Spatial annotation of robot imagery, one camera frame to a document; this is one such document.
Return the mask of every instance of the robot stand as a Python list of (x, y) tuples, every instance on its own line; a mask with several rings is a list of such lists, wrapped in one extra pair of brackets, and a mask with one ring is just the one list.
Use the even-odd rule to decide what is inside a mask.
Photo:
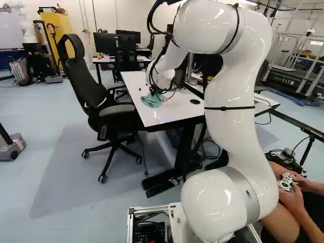
[(0, 161), (14, 161), (25, 147), (20, 133), (9, 135), (0, 123)]
[[(253, 224), (241, 229), (229, 238), (229, 242), (248, 242), (244, 231), (248, 230), (255, 242), (262, 242)], [(203, 243), (190, 229), (180, 202), (163, 206), (129, 208), (127, 217), (127, 243), (155, 241), (173, 243)]]

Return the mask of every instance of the black strap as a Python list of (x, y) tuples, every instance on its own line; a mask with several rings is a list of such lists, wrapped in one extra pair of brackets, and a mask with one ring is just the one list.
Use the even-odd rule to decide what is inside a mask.
[(205, 110), (221, 110), (221, 111), (226, 111), (226, 110), (246, 110), (246, 109), (254, 109), (255, 106), (237, 106), (237, 107), (226, 107), (226, 106), (221, 106), (221, 107), (205, 107)]
[(234, 39), (235, 39), (235, 37), (236, 37), (236, 34), (237, 34), (237, 32), (238, 32), (238, 27), (239, 27), (239, 12), (238, 12), (238, 3), (235, 3), (234, 5), (232, 5), (233, 7), (234, 7), (234, 9), (235, 9), (235, 11), (236, 11), (236, 15), (237, 15), (237, 24), (236, 24), (236, 29), (235, 29), (235, 33), (234, 33), (234, 35), (233, 35), (233, 37), (232, 37), (232, 39), (231, 39), (231, 41), (228, 43), (228, 45), (223, 49), (223, 50), (221, 50), (219, 53), (217, 53), (217, 54), (221, 54), (222, 52), (224, 52), (227, 48), (229, 48), (229, 46), (233, 43), (233, 41), (234, 41)]

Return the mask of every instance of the gray device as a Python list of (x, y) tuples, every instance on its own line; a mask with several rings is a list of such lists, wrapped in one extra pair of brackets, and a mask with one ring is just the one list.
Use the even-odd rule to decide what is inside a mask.
[(20, 133), (9, 135), (0, 123), (0, 160), (14, 161), (25, 147)]
[(45, 78), (44, 84), (56, 84), (56, 83), (62, 83), (63, 77), (62, 76), (47, 76)]

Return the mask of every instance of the chair base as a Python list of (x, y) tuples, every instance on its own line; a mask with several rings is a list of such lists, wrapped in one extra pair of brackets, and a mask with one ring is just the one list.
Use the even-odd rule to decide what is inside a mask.
[(122, 151), (124, 151), (125, 153), (133, 156), (136, 158), (136, 163), (138, 165), (142, 164), (142, 156), (139, 155), (138, 153), (130, 150), (129, 148), (127, 148), (126, 146), (122, 145), (123, 142), (127, 142), (128, 143), (131, 143), (133, 142), (133, 134), (130, 134), (126, 137), (123, 137), (121, 139), (116, 139), (114, 141), (111, 141), (111, 142), (108, 142), (108, 143), (105, 143), (105, 144), (101, 144), (97, 147), (94, 147), (94, 148), (86, 148), (83, 153), (82, 153), (82, 158), (84, 159), (87, 159), (89, 158), (90, 156), (90, 152), (94, 152), (94, 151), (99, 151), (99, 150), (102, 150), (102, 149), (105, 149), (105, 148), (110, 148), (111, 147), (111, 151), (109, 153), (109, 156), (108, 156), (108, 159), (107, 159), (107, 162), (106, 162), (106, 165), (105, 167), (103, 168), (100, 176), (98, 177), (98, 181), (102, 184), (104, 184), (106, 181), (107, 181), (107, 171), (111, 165), (111, 161), (112, 161), (112, 158), (115, 154), (115, 152), (118, 150), (118, 149), (121, 149)]

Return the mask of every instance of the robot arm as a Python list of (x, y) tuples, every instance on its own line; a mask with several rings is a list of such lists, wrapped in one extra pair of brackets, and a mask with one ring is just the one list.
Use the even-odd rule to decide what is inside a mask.
[(253, 109), (271, 28), (251, 10), (188, 0), (178, 11), (173, 37), (180, 50), (169, 47), (156, 64), (156, 79), (180, 65), (186, 52), (223, 57), (222, 70), (205, 91), (205, 116), (211, 137), (229, 153), (229, 165), (190, 177), (181, 203), (195, 235), (204, 242), (225, 242), (236, 230), (270, 214), (278, 202), (277, 181), (258, 142)]
[[(169, 43), (165, 55), (155, 64), (152, 71), (153, 81), (160, 89), (167, 89), (170, 86), (171, 80), (175, 76), (174, 69), (181, 65), (187, 54), (188, 52), (185, 49), (179, 48), (173, 42)], [(148, 84), (151, 84), (150, 71), (155, 62), (156, 60), (147, 67), (146, 81)]]

